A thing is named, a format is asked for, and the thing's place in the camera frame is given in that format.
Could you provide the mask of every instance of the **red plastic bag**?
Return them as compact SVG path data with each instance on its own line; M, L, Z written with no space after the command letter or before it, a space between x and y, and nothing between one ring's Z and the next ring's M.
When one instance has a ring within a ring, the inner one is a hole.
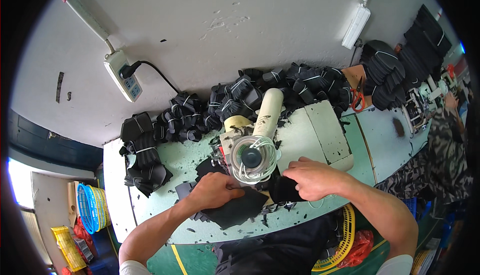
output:
M75 227L74 227L74 232L79 238L82 238L82 239L85 240L85 242L87 243L87 246L90 249L90 251L92 252L92 254L94 256L96 256L97 251L96 251L95 247L93 246L92 236L90 236L90 234L87 232L87 230L85 229L85 227L83 225L84 224L82 223L82 218L78 217L77 218L77 224L75 224Z
M352 248L347 256L337 265L338 268L354 267L370 254L374 244L374 234L370 230L358 230L355 232Z
M70 270L65 267L63 267L63 269L61 270L61 273L62 275L72 275L72 272L70 272Z

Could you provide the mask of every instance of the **hand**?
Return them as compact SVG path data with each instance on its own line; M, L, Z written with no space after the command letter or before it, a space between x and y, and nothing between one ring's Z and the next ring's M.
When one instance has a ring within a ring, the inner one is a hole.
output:
M240 184L234 178L220 172L210 172L200 179L186 199L202 210L223 206L228 201L243 195L245 191L240 188Z
M448 92L447 95L444 98L445 101L445 107L453 108L456 109L459 101L455 98L452 92Z
M339 171L331 166L300 157L292 161L283 176L295 180L295 187L303 200L317 201L329 194L335 194L341 186L352 178L348 173Z

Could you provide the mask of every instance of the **yellow floor line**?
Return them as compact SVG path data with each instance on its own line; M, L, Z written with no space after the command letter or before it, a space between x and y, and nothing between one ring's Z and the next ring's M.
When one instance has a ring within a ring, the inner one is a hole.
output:
M333 269L330 269L330 270L328 270L328 271L326 271L326 272L319 273L319 275L327 275L327 274L333 273L333 272L338 271L338 270L340 270L340 269L337 268L337 267L334 267Z
M386 242L386 241L387 241L387 240L384 239L384 240L381 241L380 243L378 243L378 244L376 244L375 246L373 246L372 249L370 250L370 252L373 251L373 250L375 250L376 248L380 247L380 246L381 246L384 242Z
M108 236L110 237L110 242L112 243L113 251L115 252L115 255L117 255L117 259L118 259L119 254L117 253L117 248L115 248L115 245L113 244L112 236L110 234L110 230L108 229L108 226L107 226L107 232L108 232Z
M173 244L172 244L172 250L173 250L173 254L175 254L175 258L177 259L177 262L179 263L181 271L183 272L183 275L188 275L187 271L185 270L185 267L183 266L182 260L180 259L180 255L177 251L177 247Z

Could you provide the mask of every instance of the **electrical outlet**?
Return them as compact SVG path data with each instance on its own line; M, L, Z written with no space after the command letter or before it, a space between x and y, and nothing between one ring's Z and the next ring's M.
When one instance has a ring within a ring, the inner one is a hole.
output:
M138 84L136 84L130 91L130 95L135 99L140 95L140 87L138 87Z
M120 70L124 66L129 66L127 57L123 51L117 50L108 56L108 59L105 60L103 64L123 96L130 102L135 102L142 93L142 87L135 77L135 74L125 80L120 77Z
M131 89L132 86L135 85L135 79L133 79L132 77L127 78L127 79L125 79L125 81L123 81L123 84L125 84L127 89Z

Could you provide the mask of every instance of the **person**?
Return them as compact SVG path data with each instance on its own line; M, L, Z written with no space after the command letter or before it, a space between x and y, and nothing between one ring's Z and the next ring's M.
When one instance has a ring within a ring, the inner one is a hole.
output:
M390 243L390 252L377 274L410 273L418 226L401 200L363 184L346 172L305 157L290 162L283 176L297 182L295 188L304 200L316 201L330 194L348 199ZM147 260L183 221L202 209L217 208L243 196L244 191L239 187L234 178L221 173L202 177L186 198L130 232L118 253L120 274L148 275ZM219 259L215 273L310 274L318 250L326 243L321 228L327 216L260 238L218 243L221 245L215 247Z
M465 128L458 115L458 103L452 92L445 95L444 107L437 108L432 114L426 145L392 176L376 185L376 188L399 199L427 195L426 198L436 197L443 204L463 200L471 195L471 170L476 162L469 159L468 154L474 153L475 147L470 143L471 149L465 150L462 138Z

